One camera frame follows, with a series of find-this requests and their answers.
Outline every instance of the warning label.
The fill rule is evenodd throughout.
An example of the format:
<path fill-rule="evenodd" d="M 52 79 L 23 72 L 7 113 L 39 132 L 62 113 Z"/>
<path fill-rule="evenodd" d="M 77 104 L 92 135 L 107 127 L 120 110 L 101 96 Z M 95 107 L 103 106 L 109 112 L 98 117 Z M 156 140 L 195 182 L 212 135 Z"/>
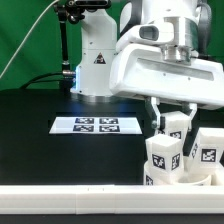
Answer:
<path fill-rule="evenodd" d="M 96 60 L 94 61 L 94 64 L 106 64 L 102 53 L 99 53 L 99 55 L 97 56 Z"/>

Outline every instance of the black table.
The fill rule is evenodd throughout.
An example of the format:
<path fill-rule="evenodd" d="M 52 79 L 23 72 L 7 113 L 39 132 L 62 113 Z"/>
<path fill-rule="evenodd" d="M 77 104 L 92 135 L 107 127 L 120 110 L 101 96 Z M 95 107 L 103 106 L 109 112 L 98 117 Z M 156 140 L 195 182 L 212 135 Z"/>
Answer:
<path fill-rule="evenodd" d="M 58 90 L 0 92 L 0 184 L 142 184 L 145 139 L 153 135 L 143 101 L 90 104 Z M 161 112 L 180 110 L 160 106 Z M 136 117 L 142 135 L 50 135 L 57 116 Z M 217 111 L 199 110 L 184 147 L 189 153 L 199 127 L 224 127 Z M 218 223 L 223 215 L 0 216 L 0 223 Z"/>

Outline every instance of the printed marker sheet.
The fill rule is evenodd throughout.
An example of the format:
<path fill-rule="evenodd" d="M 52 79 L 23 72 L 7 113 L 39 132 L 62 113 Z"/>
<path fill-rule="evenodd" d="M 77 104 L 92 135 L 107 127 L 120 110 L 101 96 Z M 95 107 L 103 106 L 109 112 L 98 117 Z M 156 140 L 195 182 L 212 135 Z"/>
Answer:
<path fill-rule="evenodd" d="M 142 134 L 135 117 L 56 117 L 50 134 Z"/>

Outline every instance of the background wall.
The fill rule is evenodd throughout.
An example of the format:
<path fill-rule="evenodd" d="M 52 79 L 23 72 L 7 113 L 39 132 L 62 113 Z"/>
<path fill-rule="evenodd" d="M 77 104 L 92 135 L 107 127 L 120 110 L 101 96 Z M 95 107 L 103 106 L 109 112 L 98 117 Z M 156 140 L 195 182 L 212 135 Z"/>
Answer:
<path fill-rule="evenodd" d="M 112 0 L 108 13 L 119 21 L 126 0 Z M 1 2 L 0 8 L 0 73 L 24 36 L 51 0 L 11 0 Z M 208 0 L 212 7 L 212 40 L 208 52 L 224 63 L 224 1 Z M 68 24 L 69 56 L 75 67 L 81 60 L 80 24 Z M 18 88 L 31 78 L 61 70 L 60 32 L 53 9 L 42 18 L 28 41 L 0 80 L 0 90 Z M 58 88 L 57 83 L 35 84 L 32 88 Z"/>

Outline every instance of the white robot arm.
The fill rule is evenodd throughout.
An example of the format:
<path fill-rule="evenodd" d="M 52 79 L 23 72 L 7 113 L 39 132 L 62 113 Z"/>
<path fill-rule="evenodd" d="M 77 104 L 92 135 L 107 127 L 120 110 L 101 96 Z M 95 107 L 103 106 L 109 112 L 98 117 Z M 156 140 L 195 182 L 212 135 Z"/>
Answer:
<path fill-rule="evenodd" d="M 141 13 L 128 27 L 137 2 Z M 159 102 L 187 105 L 191 117 L 197 107 L 224 106 L 222 65 L 197 59 L 201 6 L 198 0 L 130 1 L 121 16 L 122 36 L 111 68 L 113 94 L 154 99 L 152 108 Z M 160 114 L 153 111 L 154 126 L 160 128 Z"/>

